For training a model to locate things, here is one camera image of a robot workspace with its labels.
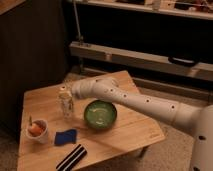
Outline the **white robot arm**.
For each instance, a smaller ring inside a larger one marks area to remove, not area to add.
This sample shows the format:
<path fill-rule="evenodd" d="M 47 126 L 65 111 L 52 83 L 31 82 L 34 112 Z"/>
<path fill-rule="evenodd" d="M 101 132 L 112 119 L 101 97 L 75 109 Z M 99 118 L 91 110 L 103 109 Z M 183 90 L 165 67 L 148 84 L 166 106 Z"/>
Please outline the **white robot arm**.
<path fill-rule="evenodd" d="M 71 88 L 76 99 L 116 103 L 170 125 L 194 138 L 189 171 L 213 171 L 213 104 L 205 107 L 128 92 L 113 77 L 83 79 Z"/>

